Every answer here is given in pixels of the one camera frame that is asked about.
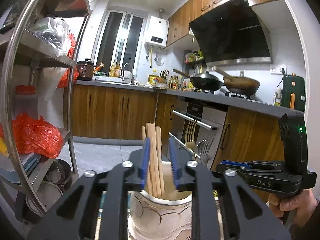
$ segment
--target range hood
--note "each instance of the range hood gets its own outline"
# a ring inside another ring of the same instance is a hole
[[[226,2],[189,25],[207,66],[272,63],[269,31],[247,0]]]

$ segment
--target scissors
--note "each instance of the scissors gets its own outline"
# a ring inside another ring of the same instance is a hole
[[[167,79],[167,76],[169,76],[169,70],[164,70],[164,79]]]

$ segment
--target built-in oven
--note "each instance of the built-in oven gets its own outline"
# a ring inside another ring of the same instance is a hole
[[[196,146],[206,139],[209,134],[213,134],[214,139],[209,149],[207,161],[204,163],[210,169],[222,135],[226,112],[178,100],[172,110],[172,114],[174,114],[174,119],[169,136],[175,139],[177,148],[184,148],[191,158],[193,151],[185,145],[188,123],[196,121],[194,135]],[[197,148],[195,152],[198,155],[198,159],[200,159],[201,153],[198,152]]]

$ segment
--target red container lid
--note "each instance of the red container lid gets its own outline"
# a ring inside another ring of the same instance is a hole
[[[36,87],[34,86],[25,86],[25,85],[16,86],[16,94],[33,95],[35,93],[36,93]]]

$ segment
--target rice cooker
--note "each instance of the rice cooker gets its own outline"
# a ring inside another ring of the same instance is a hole
[[[85,58],[84,61],[78,61],[77,71],[79,73],[77,80],[91,81],[93,77],[94,63],[90,58]]]

